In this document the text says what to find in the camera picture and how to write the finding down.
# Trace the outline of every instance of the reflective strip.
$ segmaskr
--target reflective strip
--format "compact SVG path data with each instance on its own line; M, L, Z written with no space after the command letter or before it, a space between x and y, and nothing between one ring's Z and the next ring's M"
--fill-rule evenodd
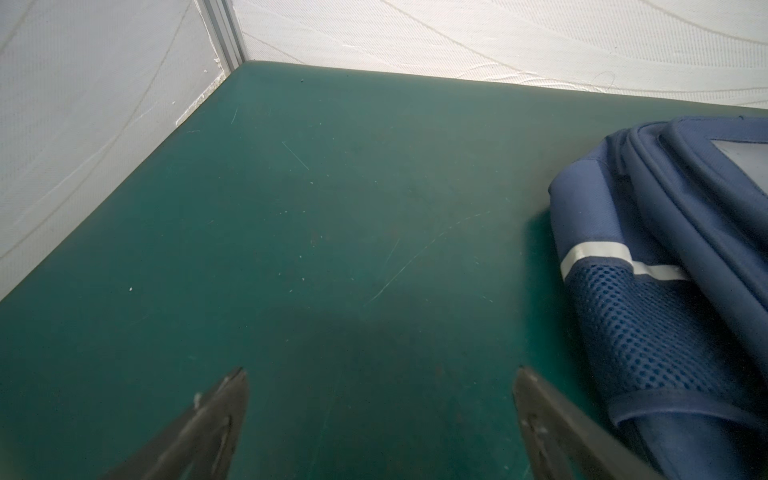
M635 275L650 275L656 280L690 280L685 270L677 265L646 265L632 260L629 248L618 242L584 242L571 248L560 263L563 280L576 262L587 257L618 258L629 263Z
M712 140L717 150L734 162L757 185L768 193L768 144Z

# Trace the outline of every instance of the green tabletop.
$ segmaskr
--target green tabletop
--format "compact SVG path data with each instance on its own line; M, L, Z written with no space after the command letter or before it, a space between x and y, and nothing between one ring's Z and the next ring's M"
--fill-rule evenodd
M234 366L232 479L526 478L531 364L599 418L547 186L606 134L761 111L238 68L0 303L0 447L96 478Z

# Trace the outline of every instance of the textured wall panel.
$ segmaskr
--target textured wall panel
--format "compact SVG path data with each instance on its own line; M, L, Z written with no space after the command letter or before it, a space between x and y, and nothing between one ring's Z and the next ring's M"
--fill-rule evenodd
M0 298L223 72L194 0L0 2Z
M233 0L252 59L768 108L764 0Z

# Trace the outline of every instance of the blue backpack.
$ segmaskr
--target blue backpack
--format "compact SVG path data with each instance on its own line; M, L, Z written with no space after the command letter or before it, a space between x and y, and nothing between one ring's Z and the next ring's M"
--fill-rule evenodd
M756 476L768 451L768 118L618 131L549 191L611 421L670 480Z

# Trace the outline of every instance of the white stripe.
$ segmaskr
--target white stripe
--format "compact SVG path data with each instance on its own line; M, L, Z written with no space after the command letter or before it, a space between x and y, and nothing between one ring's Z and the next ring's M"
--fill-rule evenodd
M685 270L677 265L646 265L632 260L629 248L618 242L583 242L571 248L560 263L563 280L576 262L587 257L618 258L629 263L635 275L650 275L656 280L690 280Z

